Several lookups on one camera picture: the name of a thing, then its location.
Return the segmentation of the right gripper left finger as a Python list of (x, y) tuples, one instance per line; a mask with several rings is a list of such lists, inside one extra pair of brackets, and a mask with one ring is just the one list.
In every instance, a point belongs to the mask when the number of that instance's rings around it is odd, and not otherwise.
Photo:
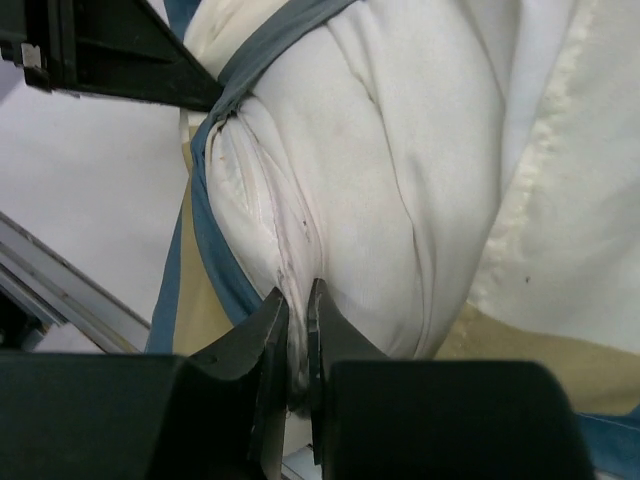
[(5, 354), (5, 479), (277, 479), (288, 307), (196, 354)]

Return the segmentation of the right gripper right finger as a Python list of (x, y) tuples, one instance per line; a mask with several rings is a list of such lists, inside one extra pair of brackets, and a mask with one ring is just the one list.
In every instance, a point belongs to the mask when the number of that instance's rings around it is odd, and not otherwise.
[(313, 450), (326, 479), (591, 479), (553, 375), (527, 361), (393, 360), (308, 302)]

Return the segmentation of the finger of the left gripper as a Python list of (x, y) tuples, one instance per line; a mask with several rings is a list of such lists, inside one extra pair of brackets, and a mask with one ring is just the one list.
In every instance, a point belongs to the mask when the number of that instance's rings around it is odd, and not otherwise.
[(3, 0), (1, 56), (45, 92), (207, 112), (223, 91), (146, 1)]

